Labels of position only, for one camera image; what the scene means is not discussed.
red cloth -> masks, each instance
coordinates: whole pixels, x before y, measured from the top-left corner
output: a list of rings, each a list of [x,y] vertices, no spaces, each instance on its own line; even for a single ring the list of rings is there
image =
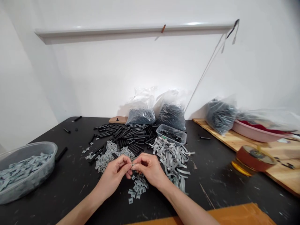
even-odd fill
[[[248,121],[245,121],[245,120],[243,120],[243,121],[239,120],[239,122],[241,122],[243,124],[246,124],[248,126],[251,126],[251,127],[263,130],[263,131],[268,131],[268,132],[271,132],[271,133],[275,133],[275,134],[291,134],[291,132],[285,132],[285,131],[279,131],[279,130],[270,130],[270,129],[265,128],[261,124],[255,124],[255,125],[253,125],[253,124],[251,124],[251,123],[249,123]]]

black wire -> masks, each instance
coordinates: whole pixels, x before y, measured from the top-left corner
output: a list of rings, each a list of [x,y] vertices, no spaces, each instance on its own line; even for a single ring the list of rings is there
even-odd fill
[[[231,35],[231,33],[234,31],[235,27],[237,26],[237,24],[240,22],[240,19],[237,19],[236,22],[234,23],[234,26],[232,28],[232,30],[230,31],[230,33],[228,34],[227,38]]]

hand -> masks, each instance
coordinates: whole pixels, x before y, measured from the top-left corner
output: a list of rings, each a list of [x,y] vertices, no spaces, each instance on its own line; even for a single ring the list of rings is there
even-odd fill
[[[105,201],[115,192],[124,175],[131,179],[131,160],[128,156],[121,155],[107,165],[94,190],[101,193],[102,200]]]
[[[133,164],[135,165],[131,169],[142,172],[150,184],[158,190],[170,183],[169,178],[165,175],[155,155],[141,153],[139,157],[133,161]]]

white wall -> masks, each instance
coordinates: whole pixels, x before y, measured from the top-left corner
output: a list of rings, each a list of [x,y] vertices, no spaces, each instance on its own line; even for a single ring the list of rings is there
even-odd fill
[[[237,40],[215,57],[186,111],[202,117],[213,97],[237,94],[239,106],[286,106],[300,113],[300,9],[297,0],[4,0],[6,11],[61,122],[69,116],[128,113],[135,87],[191,93],[220,32],[107,35],[40,40],[35,28],[103,28],[241,19]]]
[[[57,120],[0,2],[0,151],[27,144]]]
[[[237,94],[239,107],[287,107],[300,114],[300,1],[237,1],[226,11],[241,19],[235,45],[218,54],[186,111],[202,118],[215,96]]]

plastic container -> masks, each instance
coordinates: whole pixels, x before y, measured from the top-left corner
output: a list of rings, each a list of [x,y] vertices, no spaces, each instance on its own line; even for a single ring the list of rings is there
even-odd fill
[[[255,127],[246,125],[242,122],[239,122],[238,120],[234,121],[232,130],[234,130],[236,133],[239,133],[245,137],[248,137],[250,139],[253,139],[255,141],[260,142],[274,142],[281,138],[296,138],[299,139],[299,137],[293,135],[293,134],[275,134],[268,131],[260,130]]]
[[[169,132],[171,134],[174,134],[176,135],[177,137],[181,138],[181,142],[177,142],[169,137],[166,137],[164,135],[162,135],[160,132],[161,131],[166,131],[166,132]],[[185,142],[187,141],[187,134],[183,131],[180,131],[180,130],[177,130],[173,127],[169,127],[165,124],[161,124],[159,125],[159,127],[157,128],[156,130],[156,133],[157,133],[157,136],[158,137],[164,137],[166,138],[170,143],[175,143],[176,146],[181,146],[181,145],[184,145]]]
[[[30,158],[33,155],[39,156],[40,153],[53,155],[37,171],[1,191],[0,205],[12,202],[27,195],[29,192],[43,183],[50,176],[54,169],[56,152],[57,145],[55,143],[36,142],[1,154],[0,171],[7,169],[12,163],[18,163],[19,161]]]

